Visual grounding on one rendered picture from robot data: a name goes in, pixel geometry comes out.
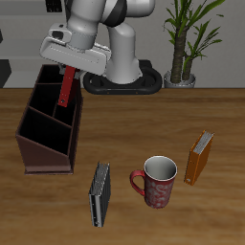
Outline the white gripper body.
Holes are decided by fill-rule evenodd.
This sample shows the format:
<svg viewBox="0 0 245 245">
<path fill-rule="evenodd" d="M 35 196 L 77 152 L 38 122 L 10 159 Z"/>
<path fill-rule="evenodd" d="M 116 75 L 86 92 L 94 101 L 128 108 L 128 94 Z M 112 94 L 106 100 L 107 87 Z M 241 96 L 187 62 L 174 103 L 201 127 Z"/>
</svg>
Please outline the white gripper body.
<svg viewBox="0 0 245 245">
<path fill-rule="evenodd" d="M 40 55 L 54 62 L 101 76 L 105 73 L 111 51 L 106 46 L 95 43 L 92 49 L 80 52 L 65 46 L 62 41 L 47 36 L 42 42 Z"/>
</svg>

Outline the red book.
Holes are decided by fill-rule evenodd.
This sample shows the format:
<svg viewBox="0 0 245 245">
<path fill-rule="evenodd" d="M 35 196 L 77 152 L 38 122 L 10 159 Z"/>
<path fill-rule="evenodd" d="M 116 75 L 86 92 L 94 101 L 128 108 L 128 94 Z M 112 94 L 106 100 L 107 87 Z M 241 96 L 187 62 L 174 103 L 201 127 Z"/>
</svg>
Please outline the red book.
<svg viewBox="0 0 245 245">
<path fill-rule="evenodd" d="M 58 99 L 59 106 L 67 107 L 76 94 L 78 81 L 75 79 L 75 72 L 76 69 L 71 66 L 67 66 L 65 69 Z"/>
</svg>

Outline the dark brown desk caddy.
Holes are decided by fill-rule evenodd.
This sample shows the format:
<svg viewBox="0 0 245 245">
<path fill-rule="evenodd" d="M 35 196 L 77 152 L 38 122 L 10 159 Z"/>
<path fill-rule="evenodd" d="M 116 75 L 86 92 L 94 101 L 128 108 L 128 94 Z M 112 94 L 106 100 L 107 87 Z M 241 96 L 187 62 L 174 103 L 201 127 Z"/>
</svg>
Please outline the dark brown desk caddy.
<svg viewBox="0 0 245 245">
<path fill-rule="evenodd" d="M 15 133 L 26 175 L 73 174 L 83 99 L 78 85 L 67 107 L 58 105 L 63 75 L 41 67 Z"/>
</svg>

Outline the black book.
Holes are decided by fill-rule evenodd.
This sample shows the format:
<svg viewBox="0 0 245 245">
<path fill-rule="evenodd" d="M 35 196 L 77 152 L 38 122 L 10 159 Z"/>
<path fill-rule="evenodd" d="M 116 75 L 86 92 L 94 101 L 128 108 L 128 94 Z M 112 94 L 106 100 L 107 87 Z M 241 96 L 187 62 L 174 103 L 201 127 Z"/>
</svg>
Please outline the black book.
<svg viewBox="0 0 245 245">
<path fill-rule="evenodd" d="M 92 225 L 102 227 L 111 196 L 110 165 L 98 163 L 89 190 Z"/>
</svg>

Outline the orange book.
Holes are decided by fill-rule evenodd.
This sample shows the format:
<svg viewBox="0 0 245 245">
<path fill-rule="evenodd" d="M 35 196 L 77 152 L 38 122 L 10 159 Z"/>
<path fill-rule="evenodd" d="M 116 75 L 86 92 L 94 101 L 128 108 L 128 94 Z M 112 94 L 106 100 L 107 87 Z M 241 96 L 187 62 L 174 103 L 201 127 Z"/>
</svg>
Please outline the orange book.
<svg viewBox="0 0 245 245">
<path fill-rule="evenodd" d="M 186 184 L 193 186 L 204 169 L 209 158 L 213 136 L 213 133 L 204 130 L 190 149 L 184 178 Z"/>
</svg>

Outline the green pot plant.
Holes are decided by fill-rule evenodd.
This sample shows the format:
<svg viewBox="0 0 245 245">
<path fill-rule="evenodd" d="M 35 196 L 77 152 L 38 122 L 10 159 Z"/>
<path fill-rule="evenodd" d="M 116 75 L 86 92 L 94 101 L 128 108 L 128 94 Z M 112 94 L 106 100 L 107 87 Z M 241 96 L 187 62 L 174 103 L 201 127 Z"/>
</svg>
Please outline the green pot plant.
<svg viewBox="0 0 245 245">
<path fill-rule="evenodd" d="M 215 39 L 218 35 L 219 27 L 213 29 L 205 36 L 205 32 L 210 24 L 210 20 L 200 26 L 196 23 L 214 8 L 220 6 L 225 0 L 208 0 L 194 10 L 192 0 L 174 0 L 174 11 L 167 9 L 170 14 L 166 23 L 169 23 L 173 30 L 167 29 L 173 45 L 173 60 L 171 70 L 164 75 L 164 86 L 166 88 L 193 88 L 196 77 L 191 73 L 192 62 L 205 55 L 203 51 L 212 44 L 220 43 L 221 39 Z"/>
</svg>

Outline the red patterned mug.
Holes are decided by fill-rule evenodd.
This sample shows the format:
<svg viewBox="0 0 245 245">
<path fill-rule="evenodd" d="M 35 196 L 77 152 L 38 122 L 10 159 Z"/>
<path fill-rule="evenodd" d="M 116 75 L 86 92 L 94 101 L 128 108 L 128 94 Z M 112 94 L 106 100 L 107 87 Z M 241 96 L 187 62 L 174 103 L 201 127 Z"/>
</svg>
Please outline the red patterned mug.
<svg viewBox="0 0 245 245">
<path fill-rule="evenodd" d="M 169 201 L 176 175 L 177 166 L 171 159 L 152 156 L 145 161 L 143 170 L 131 172 L 129 180 L 132 188 L 144 197 L 149 207 L 161 209 Z M 143 189 L 134 183 L 137 176 L 141 176 L 145 181 Z"/>
</svg>

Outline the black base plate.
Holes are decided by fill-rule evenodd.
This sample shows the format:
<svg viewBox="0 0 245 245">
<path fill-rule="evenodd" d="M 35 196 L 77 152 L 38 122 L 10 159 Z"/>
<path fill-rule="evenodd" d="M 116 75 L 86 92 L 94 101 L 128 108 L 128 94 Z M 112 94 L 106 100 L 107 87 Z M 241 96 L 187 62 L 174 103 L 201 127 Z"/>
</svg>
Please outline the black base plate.
<svg viewBox="0 0 245 245">
<path fill-rule="evenodd" d="M 128 84 L 117 84 L 103 76 L 87 72 L 83 77 L 83 86 L 87 92 L 94 95 L 150 95 L 157 93 L 163 84 L 162 76 L 152 68 L 147 59 L 140 59 L 140 69 L 143 75 Z"/>
</svg>

